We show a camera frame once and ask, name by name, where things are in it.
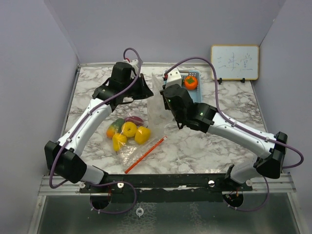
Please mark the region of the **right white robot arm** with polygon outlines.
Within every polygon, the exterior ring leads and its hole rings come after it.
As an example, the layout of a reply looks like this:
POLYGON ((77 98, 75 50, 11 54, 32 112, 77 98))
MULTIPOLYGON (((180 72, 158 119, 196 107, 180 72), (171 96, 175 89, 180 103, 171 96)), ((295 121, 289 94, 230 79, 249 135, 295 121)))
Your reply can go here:
POLYGON ((224 185, 228 190, 234 191, 254 177, 280 177, 286 154, 285 133, 274 135, 246 125, 239 128, 237 121, 221 114, 217 108, 206 103, 193 102, 188 91, 177 84, 165 87, 160 94, 165 109, 172 112, 179 129, 186 126, 195 131, 217 135, 255 154, 252 160, 229 167, 224 178, 224 185))

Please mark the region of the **red zipper clear bag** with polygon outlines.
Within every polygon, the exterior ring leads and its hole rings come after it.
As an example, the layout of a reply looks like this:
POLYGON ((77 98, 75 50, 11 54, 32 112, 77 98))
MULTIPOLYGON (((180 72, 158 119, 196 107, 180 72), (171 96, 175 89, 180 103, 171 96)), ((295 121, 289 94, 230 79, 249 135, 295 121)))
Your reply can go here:
POLYGON ((149 124, 138 116, 121 117, 108 126, 106 136, 121 159, 125 174, 166 139, 165 126, 162 121, 149 124))

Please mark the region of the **blue perforated plastic basket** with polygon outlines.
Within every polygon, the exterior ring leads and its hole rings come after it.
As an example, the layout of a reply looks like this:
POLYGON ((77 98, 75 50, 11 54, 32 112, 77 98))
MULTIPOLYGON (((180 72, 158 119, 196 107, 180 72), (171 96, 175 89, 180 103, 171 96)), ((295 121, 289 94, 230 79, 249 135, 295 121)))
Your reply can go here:
POLYGON ((181 87, 190 94, 193 102, 202 102, 200 72, 196 70, 179 70, 182 77, 181 87))

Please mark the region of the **clear bag white zipper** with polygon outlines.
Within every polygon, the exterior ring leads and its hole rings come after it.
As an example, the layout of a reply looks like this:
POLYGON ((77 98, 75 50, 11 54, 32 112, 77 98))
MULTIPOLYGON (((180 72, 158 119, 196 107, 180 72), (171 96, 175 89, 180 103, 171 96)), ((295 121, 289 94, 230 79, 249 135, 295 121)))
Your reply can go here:
POLYGON ((162 82, 151 74, 152 92, 154 95, 147 99, 148 126, 156 134, 162 134, 165 127, 173 121, 173 115, 165 109, 163 97, 160 94, 162 82))

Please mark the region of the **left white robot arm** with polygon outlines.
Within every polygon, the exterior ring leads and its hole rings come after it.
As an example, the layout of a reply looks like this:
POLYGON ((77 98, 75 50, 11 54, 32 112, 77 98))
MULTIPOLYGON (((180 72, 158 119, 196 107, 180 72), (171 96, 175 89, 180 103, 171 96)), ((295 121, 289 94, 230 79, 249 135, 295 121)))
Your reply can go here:
POLYGON ((141 73, 141 65, 138 59, 117 62, 111 76, 95 89, 87 108, 71 129, 56 142, 46 143, 44 152, 50 180, 57 174, 72 183, 90 183, 99 193, 106 190, 106 172, 86 164, 80 156, 98 126, 125 98, 141 100, 153 96, 141 73))

